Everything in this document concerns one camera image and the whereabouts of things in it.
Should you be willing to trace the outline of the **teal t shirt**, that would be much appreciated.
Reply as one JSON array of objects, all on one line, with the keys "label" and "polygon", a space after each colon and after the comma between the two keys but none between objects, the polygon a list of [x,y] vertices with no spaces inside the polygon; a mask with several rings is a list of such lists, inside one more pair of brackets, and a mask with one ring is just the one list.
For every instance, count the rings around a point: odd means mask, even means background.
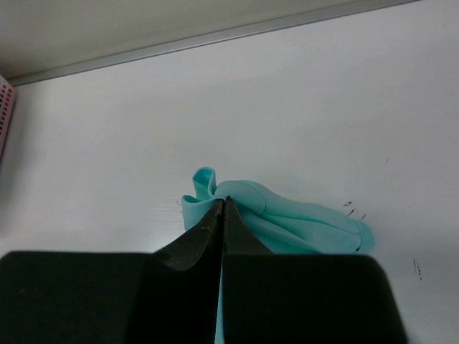
[{"label": "teal t shirt", "polygon": [[369,254],[374,248],[371,229],[340,211],[284,198],[254,181],[217,183],[210,167],[198,169],[192,181],[195,194],[181,199],[186,230],[216,200],[231,198],[245,226],[276,254]]}]

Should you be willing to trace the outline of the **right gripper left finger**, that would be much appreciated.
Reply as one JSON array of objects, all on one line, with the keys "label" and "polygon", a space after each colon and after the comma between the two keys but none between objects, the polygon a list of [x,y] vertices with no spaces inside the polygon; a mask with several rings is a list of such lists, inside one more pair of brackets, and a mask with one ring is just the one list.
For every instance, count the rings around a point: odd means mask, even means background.
[{"label": "right gripper left finger", "polygon": [[224,202],[154,253],[1,258],[3,343],[213,343]]}]

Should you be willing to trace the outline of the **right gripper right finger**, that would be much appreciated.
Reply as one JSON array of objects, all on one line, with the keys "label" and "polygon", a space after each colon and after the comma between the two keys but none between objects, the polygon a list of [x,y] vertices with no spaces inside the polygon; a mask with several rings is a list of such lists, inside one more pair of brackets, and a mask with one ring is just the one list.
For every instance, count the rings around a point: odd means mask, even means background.
[{"label": "right gripper right finger", "polygon": [[225,202],[226,343],[407,343],[389,280],[372,257],[275,254]]}]

